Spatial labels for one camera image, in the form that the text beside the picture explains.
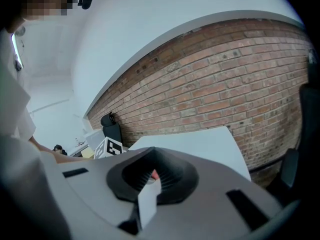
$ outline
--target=brick wall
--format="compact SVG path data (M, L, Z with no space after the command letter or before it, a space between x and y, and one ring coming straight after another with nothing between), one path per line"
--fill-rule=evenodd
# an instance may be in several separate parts
M254 168L297 142L298 89L307 81L310 47L302 30L279 21L207 25L139 60L88 118L99 129L101 117L113 111L127 147L146 135L227 126Z

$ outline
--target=desk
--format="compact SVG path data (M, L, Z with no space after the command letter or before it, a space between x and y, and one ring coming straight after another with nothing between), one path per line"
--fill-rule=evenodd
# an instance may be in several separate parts
M208 159L228 166L251 181L244 157L225 126L184 133L143 136L129 150L147 147L166 148Z
M83 144L76 146L70 150L67 151L69 157L74 157L75 154L81 152L82 150L86 149L88 147L88 144L84 142Z

